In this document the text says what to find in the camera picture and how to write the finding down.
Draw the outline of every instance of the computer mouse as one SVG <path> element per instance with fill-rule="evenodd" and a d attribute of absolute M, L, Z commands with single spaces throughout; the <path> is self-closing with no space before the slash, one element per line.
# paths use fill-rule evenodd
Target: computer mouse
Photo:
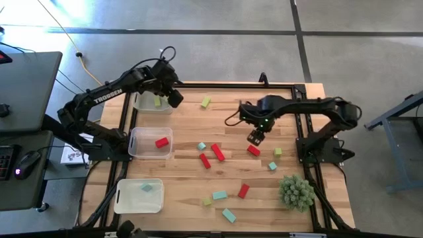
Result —
<path fill-rule="evenodd" d="M 41 159 L 41 154 L 37 151 L 26 153 L 15 167 L 15 178 L 26 179 L 35 168 L 37 162 Z"/>

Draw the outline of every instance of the wooden tabletop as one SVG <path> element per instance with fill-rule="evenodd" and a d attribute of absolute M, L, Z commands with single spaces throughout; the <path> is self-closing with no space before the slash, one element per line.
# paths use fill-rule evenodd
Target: wooden tabletop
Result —
<path fill-rule="evenodd" d="M 325 97 L 323 85 L 306 84 L 309 99 Z M 291 114 L 276 121 L 273 130 L 258 147 L 259 157 L 247 152 L 247 136 L 252 126 L 241 123 L 227 127 L 223 121 L 232 115 L 239 100 L 253 104 L 266 95 L 280 95 L 291 98 L 286 89 L 179 89 L 184 101 L 170 115 L 138 114 L 137 127 L 172 128 L 174 136 L 173 156 L 168 160 L 134 159 L 129 166 L 128 179 L 158 178 L 165 187 L 165 202 L 158 214 L 122 215 L 142 230 L 166 231 L 312 231 L 309 212 L 288 210 L 278 200 L 278 181 L 284 175 L 299 174 L 303 177 L 302 165 L 297 161 L 295 139 L 297 130 Z M 200 105 L 205 96 L 211 97 L 206 109 Z M 120 121 L 124 95 L 116 97 L 104 106 L 101 125 L 117 128 Z M 126 131 L 130 124 L 132 103 L 126 120 Z M 312 115 L 314 130 L 319 130 L 328 118 Z M 205 169 L 196 146 L 204 142 L 205 154 L 211 168 Z M 216 143 L 226 157 L 219 162 L 210 149 Z M 273 156 L 276 147 L 282 148 L 282 156 Z M 269 171 L 268 164 L 274 161 L 278 168 Z M 344 219 L 354 226 L 348 193 L 342 173 L 331 164 L 322 164 L 322 173 L 329 202 Z M 91 173 L 83 198 L 81 220 L 91 215 L 104 197 L 109 162 L 102 162 Z M 243 183 L 250 186 L 245 199 L 238 192 Z M 213 201 L 204 206 L 202 198 L 211 197 L 213 192 L 226 190 L 228 198 Z M 113 203 L 109 214 L 113 212 Z M 323 225 L 321 205 L 316 202 L 319 221 Z M 236 216 L 235 223 L 228 222 L 222 211 L 228 208 Z"/>

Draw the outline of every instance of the concrete floor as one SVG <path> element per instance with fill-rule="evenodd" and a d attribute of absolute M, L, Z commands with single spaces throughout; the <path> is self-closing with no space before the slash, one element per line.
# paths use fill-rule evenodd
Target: concrete floor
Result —
<path fill-rule="evenodd" d="M 68 27 L 173 30 L 292 31 L 289 0 L 219 1 L 43 1 Z M 423 2 L 419 0 L 297 0 L 304 31 L 422 32 Z M 57 26 L 36 1 L 1 1 L 2 42 L 36 51 L 61 51 L 60 69 L 82 88 L 96 83 L 81 69 L 75 50 L 64 34 L 49 34 Z M 182 80 L 257 81 L 267 72 L 273 82 L 304 82 L 297 38 L 263 35 L 191 34 L 72 34 L 87 58 L 87 67 L 101 81 L 115 79 L 135 62 L 158 56 L 159 48 L 173 45 L 173 65 Z M 363 109 L 360 125 L 339 135 L 356 152 L 345 171 L 357 228 L 362 231 L 422 237 L 423 189 L 387 194 L 397 182 L 397 171 L 385 132 L 367 132 L 363 124 L 406 96 L 423 90 L 423 39 L 419 37 L 304 36 L 312 82 L 323 83 L 328 96 L 341 96 Z M 12 49 L 0 47 L 11 53 Z M 77 90 L 61 75 L 58 79 Z M 48 114 L 72 98 L 56 84 Z M 101 107 L 90 113 L 99 118 Z M 81 180 L 49 182 L 47 212 L 0 213 L 0 233 L 70 228 L 76 214 Z"/>

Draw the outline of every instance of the plastic container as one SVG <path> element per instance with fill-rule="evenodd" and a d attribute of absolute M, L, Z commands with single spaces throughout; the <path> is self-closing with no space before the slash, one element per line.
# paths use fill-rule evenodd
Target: plastic container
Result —
<path fill-rule="evenodd" d="M 141 185 L 153 188 L 146 192 Z M 122 179 L 116 188 L 114 212 L 117 214 L 157 213 L 163 208 L 165 187 L 161 179 Z"/>
<path fill-rule="evenodd" d="M 151 92 L 144 92 L 142 95 L 135 94 L 134 108 L 142 114 L 171 114 L 173 109 L 167 102 L 167 98 L 160 98 L 161 106 L 154 105 L 155 95 Z"/>
<path fill-rule="evenodd" d="M 167 138 L 169 144 L 157 148 L 155 142 Z M 169 159 L 172 155 L 173 133 L 170 128 L 134 128 L 128 153 L 136 159 Z"/>

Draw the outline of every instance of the green plant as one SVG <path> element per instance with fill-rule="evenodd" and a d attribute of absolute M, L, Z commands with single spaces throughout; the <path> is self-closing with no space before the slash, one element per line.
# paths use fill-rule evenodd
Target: green plant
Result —
<path fill-rule="evenodd" d="M 303 180 L 298 175 L 292 177 L 284 176 L 279 182 L 280 200 L 290 210 L 297 208 L 305 212 L 313 205 L 315 192 L 309 181 Z"/>

